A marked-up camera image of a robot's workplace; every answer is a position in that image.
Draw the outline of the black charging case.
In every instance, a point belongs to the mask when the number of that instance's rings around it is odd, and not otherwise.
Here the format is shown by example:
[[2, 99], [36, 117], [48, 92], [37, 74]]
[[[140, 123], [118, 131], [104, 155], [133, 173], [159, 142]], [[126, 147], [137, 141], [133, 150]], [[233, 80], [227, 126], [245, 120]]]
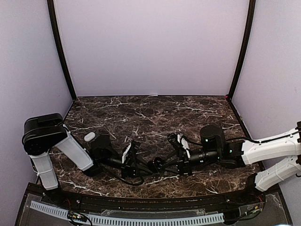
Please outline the black charging case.
[[152, 161], [148, 161], [147, 165], [149, 170], [151, 170], [153, 173], [159, 173], [161, 171], [163, 163], [164, 161], [161, 158], [155, 158]]

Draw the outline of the white earbud charging case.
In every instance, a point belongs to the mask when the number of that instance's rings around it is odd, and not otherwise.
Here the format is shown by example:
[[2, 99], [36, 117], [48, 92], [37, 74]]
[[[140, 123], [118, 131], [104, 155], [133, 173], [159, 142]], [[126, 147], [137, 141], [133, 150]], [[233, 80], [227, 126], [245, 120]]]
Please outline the white earbud charging case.
[[95, 133], [94, 132], [90, 132], [87, 135], [84, 136], [84, 140], [86, 142], [89, 142], [91, 140], [93, 140], [95, 138]]

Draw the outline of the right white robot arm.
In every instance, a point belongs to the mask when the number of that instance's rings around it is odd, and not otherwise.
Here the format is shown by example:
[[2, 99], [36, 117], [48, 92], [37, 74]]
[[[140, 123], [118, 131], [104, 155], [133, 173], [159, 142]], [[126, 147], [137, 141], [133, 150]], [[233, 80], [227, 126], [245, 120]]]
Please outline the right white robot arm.
[[155, 172], [168, 171], [174, 165], [179, 175], [192, 175], [194, 166], [217, 163], [228, 169], [242, 168], [255, 162], [283, 157], [272, 167], [251, 175], [249, 187], [240, 193], [240, 200], [250, 204], [273, 185], [297, 174], [301, 170], [301, 124], [283, 134], [265, 140], [252, 140], [247, 137], [226, 139], [223, 129], [206, 125], [200, 130], [200, 149], [189, 148], [191, 143], [184, 135], [169, 134], [167, 139], [174, 152], [166, 159], [159, 157], [151, 161]]

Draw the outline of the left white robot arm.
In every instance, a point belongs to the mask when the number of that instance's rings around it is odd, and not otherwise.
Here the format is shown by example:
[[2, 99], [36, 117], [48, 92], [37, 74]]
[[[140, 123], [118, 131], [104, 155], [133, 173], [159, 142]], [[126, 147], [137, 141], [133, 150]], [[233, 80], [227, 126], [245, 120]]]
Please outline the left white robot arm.
[[144, 182], [143, 176], [152, 174], [147, 162], [137, 155], [139, 142], [132, 140], [123, 153], [119, 154], [113, 149], [107, 133], [98, 137], [86, 135], [85, 140], [91, 142], [90, 150], [75, 138], [59, 113], [29, 118], [24, 123], [24, 150], [30, 157], [41, 184], [48, 191], [48, 198], [54, 204], [63, 205], [66, 194], [59, 189], [59, 181], [49, 155], [52, 148], [62, 152], [88, 177], [103, 172], [105, 165], [120, 170], [121, 181], [125, 181], [127, 177], [140, 178], [138, 185]]

